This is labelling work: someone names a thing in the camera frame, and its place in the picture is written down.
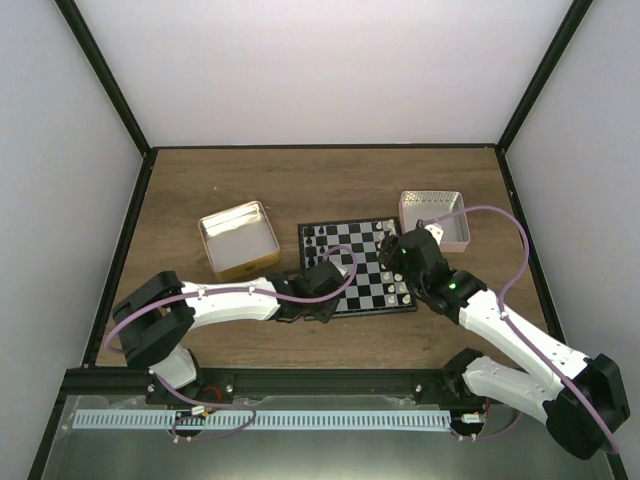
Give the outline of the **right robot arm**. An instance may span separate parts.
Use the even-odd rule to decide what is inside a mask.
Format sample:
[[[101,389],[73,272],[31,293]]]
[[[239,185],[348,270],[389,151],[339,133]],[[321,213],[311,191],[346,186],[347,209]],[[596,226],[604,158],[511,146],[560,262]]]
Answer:
[[[465,403],[477,395],[508,405],[543,424],[557,444],[579,459],[599,450],[618,453],[613,434],[630,410],[620,369],[611,358],[590,358],[552,338],[477,277],[450,268],[428,229],[386,237],[379,260],[433,312],[484,338],[516,363],[509,368],[472,354],[465,366],[444,378],[451,400]]]

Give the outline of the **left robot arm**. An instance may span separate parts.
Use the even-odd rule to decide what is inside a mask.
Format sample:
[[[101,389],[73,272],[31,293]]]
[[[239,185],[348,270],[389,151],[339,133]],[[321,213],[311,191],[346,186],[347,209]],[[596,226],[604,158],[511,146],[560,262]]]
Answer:
[[[111,349],[118,340],[128,367],[151,369],[178,401],[191,404],[203,395],[205,381],[181,345],[188,332],[240,320],[326,323],[351,281],[347,270],[331,261],[297,274],[215,285],[182,282],[176,272],[164,271],[113,308],[115,328],[105,346]]]

